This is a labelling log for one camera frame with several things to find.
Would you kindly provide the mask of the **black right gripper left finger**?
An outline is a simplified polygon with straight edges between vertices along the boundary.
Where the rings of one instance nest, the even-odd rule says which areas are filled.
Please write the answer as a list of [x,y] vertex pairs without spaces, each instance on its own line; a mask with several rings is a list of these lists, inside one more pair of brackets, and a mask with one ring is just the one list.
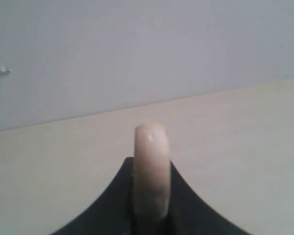
[[104,192],[54,235],[133,235],[131,187],[133,158],[125,158]]

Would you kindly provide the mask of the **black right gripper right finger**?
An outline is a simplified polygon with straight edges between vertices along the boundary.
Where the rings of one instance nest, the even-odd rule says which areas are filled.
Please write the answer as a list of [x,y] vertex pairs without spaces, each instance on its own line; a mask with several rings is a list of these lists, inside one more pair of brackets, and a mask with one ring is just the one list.
[[169,210],[163,235],[247,235],[244,229],[206,204],[171,164]]

